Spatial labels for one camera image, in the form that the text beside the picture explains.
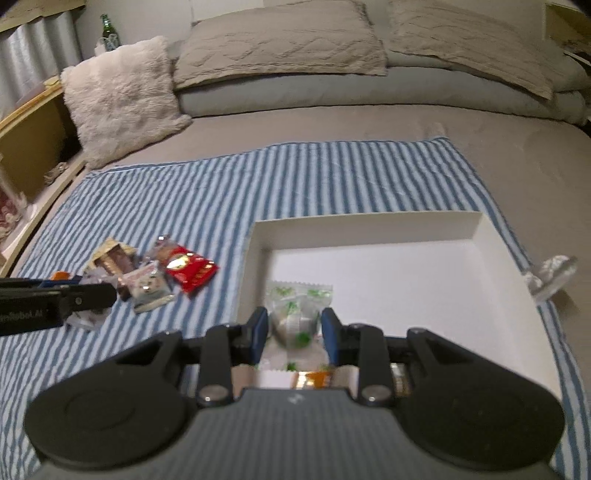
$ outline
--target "quilted pillow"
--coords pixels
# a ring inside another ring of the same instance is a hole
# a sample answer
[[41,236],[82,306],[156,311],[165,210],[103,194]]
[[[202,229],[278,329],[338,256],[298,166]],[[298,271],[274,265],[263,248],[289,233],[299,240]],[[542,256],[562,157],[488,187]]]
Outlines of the quilted pillow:
[[363,5],[312,0],[199,22],[183,44],[177,89],[277,73],[386,75],[386,56]]
[[90,168],[162,140],[191,123],[173,93],[166,39],[123,45],[66,68],[64,101]]
[[393,0],[389,50],[430,55],[552,100],[538,48],[508,24],[437,0]]

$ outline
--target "beer bottle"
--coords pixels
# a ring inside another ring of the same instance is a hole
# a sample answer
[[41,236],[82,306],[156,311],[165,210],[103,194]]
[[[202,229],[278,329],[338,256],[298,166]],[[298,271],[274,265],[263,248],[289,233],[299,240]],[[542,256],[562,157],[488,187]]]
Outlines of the beer bottle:
[[103,42],[105,42],[106,51],[112,51],[121,46],[119,34],[111,24],[107,14],[102,14],[100,17],[103,21]]

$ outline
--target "blue and white striped blanket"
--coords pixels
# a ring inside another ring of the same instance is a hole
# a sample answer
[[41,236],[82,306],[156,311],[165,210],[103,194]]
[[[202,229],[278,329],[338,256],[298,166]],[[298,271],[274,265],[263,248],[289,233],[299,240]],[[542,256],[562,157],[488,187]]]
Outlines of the blue and white striped blanket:
[[[90,173],[43,229],[20,276],[79,271],[112,236],[145,252],[169,233],[221,269],[195,299],[180,295],[135,315],[117,302],[100,331],[61,328],[0,339],[0,479],[38,460],[22,429],[41,391],[162,330],[202,335],[232,320],[243,251],[256,220],[400,210],[486,212],[521,269],[528,259],[497,205],[449,140],[292,143],[188,163]],[[553,459],[568,479],[589,479],[589,411],[554,306],[540,308],[564,397],[567,430]],[[185,387],[194,386],[194,377]]]

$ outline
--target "beige bed sheet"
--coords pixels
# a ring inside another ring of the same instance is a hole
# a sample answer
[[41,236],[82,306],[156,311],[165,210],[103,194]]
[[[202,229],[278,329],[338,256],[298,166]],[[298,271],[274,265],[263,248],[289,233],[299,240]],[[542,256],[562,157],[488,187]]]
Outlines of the beige bed sheet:
[[195,119],[184,132],[107,168],[189,161],[289,141],[413,141],[438,135],[449,137],[472,163],[534,261],[556,254],[579,257],[579,273],[555,300],[590,391],[591,138],[572,125],[428,105],[244,113]]

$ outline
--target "gray gripper base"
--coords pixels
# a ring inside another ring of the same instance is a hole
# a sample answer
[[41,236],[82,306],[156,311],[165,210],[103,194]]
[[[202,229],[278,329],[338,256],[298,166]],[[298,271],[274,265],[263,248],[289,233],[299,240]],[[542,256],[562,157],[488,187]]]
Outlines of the gray gripper base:
[[415,446],[394,416],[344,390],[246,390],[199,413],[170,448],[110,472],[45,463],[31,480],[558,480],[547,465],[473,472]]

